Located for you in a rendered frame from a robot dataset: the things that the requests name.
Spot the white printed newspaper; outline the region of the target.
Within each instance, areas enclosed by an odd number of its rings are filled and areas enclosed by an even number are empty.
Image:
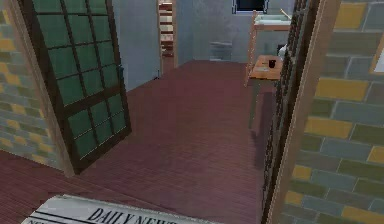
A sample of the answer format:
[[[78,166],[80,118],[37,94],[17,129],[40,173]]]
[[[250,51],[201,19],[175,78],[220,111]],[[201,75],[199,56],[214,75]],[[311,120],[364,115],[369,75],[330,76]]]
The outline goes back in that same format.
[[[48,199],[20,224],[221,224],[72,195]]]

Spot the grey box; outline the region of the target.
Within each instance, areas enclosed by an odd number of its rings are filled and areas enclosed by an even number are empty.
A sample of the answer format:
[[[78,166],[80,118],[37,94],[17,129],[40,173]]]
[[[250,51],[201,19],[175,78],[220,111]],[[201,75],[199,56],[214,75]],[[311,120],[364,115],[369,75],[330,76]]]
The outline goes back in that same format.
[[[210,59],[213,61],[230,61],[232,44],[227,42],[210,43]]]

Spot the red and white striped door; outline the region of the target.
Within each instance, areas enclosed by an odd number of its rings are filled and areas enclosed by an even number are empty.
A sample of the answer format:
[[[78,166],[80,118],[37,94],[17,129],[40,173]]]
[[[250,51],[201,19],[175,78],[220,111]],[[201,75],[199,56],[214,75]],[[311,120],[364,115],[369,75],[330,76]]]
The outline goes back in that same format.
[[[176,0],[156,0],[161,73],[176,67]]]

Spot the wooden side table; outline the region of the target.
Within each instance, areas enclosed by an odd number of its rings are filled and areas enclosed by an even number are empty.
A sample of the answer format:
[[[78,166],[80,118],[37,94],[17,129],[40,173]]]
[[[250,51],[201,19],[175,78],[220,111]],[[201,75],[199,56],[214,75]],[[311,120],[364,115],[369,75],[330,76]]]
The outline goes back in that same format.
[[[275,68],[269,68],[269,60],[276,60]],[[277,82],[280,80],[280,72],[282,70],[282,60],[279,56],[274,55],[260,55],[251,70],[251,76],[248,81],[253,81],[252,98],[250,106],[250,114],[248,120],[248,127],[251,128],[256,112],[257,97],[261,88],[261,85],[265,82]]]

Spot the dark green glass-paned door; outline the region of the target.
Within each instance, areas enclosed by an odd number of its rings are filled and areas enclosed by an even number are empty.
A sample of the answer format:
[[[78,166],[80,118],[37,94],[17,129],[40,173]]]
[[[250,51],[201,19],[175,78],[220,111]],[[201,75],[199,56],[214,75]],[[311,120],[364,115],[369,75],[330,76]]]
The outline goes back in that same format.
[[[131,133],[112,0],[17,0],[63,169],[79,174]]]

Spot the dark window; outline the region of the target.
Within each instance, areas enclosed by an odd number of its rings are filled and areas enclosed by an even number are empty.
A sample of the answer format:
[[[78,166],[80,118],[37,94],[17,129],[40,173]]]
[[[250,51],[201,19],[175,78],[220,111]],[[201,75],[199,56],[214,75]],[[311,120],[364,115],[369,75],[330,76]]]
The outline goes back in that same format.
[[[268,10],[269,0],[233,0],[232,12],[261,12],[266,13]]]

